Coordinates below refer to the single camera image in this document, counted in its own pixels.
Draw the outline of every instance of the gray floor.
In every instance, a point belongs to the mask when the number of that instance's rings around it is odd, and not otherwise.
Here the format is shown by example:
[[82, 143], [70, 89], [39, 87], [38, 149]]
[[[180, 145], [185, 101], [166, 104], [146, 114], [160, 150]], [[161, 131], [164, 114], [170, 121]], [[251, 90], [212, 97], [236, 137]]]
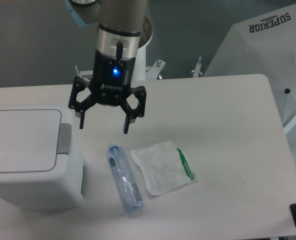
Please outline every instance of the gray floor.
[[[147, 64], [166, 61], [165, 78], [210, 64], [230, 26], [296, 0], [150, 0], [154, 29]], [[70, 84], [74, 65], [91, 70], [97, 24], [78, 27], [64, 0], [0, 1], [0, 87]]]

